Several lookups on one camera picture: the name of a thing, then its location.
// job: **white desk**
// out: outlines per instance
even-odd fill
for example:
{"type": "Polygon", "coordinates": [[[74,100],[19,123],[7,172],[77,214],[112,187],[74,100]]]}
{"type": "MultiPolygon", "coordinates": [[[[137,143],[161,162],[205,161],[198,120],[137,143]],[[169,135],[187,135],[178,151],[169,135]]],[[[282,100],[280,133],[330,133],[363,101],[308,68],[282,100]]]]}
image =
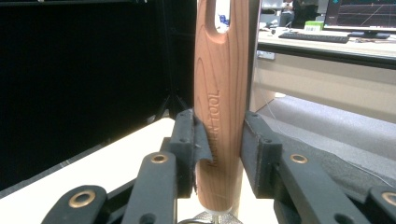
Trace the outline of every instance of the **white desk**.
{"type": "MultiPolygon", "coordinates": [[[[143,158],[158,151],[171,136],[172,119],[161,119],[121,140],[48,175],[0,200],[1,223],[41,223],[51,207],[70,189],[98,185],[110,192],[137,176],[143,158]]],[[[239,218],[244,223],[277,223],[272,200],[256,200],[244,175],[239,218]]],[[[192,218],[204,209],[193,193],[178,200],[178,220],[192,218]]]]}
{"type": "Polygon", "coordinates": [[[278,91],[396,122],[396,39],[358,43],[351,38],[347,44],[335,44],[277,35],[259,33],[258,49],[276,56],[256,63],[250,110],[270,100],[264,100],[263,92],[278,91]]]}

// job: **black keyboard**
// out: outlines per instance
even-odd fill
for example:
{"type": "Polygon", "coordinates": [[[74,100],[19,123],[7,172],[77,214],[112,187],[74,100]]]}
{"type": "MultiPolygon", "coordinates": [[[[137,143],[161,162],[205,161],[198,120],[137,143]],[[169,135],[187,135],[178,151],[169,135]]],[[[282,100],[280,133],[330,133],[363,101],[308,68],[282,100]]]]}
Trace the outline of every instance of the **black keyboard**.
{"type": "Polygon", "coordinates": [[[321,41],[321,42],[331,42],[331,43],[341,43],[345,44],[349,40],[349,36],[339,36],[339,35],[303,35],[297,33],[283,33],[279,38],[285,39],[299,39],[308,41],[321,41]]]}

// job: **beige panel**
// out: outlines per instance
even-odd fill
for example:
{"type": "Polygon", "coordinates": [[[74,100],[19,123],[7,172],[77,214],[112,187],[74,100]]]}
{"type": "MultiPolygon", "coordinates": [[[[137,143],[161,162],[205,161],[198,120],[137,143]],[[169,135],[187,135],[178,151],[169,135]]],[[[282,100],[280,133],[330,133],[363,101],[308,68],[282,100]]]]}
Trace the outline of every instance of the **beige panel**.
{"type": "Polygon", "coordinates": [[[274,61],[256,63],[252,111],[265,104],[261,90],[396,123],[395,70],[277,54],[274,61]]]}

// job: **wood grain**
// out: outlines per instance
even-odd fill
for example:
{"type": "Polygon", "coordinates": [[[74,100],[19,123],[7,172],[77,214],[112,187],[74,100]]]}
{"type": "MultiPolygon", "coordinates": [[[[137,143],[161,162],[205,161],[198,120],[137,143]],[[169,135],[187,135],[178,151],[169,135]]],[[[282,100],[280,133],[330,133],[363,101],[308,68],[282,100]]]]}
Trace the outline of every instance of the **wood grain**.
{"type": "Polygon", "coordinates": [[[231,0],[230,27],[215,28],[215,0],[200,0],[194,71],[194,113],[205,125],[213,162],[197,165],[197,192],[208,210],[228,211],[240,178],[248,82],[248,0],[231,0]]]}

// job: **computer monitor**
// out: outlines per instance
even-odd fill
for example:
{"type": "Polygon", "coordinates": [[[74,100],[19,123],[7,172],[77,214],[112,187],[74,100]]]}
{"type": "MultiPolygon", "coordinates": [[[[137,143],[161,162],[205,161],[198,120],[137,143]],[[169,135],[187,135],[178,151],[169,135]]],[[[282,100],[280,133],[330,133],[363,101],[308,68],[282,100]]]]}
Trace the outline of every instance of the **computer monitor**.
{"type": "Polygon", "coordinates": [[[396,34],[394,0],[329,0],[325,30],[352,32],[355,36],[386,38],[396,34]]]}

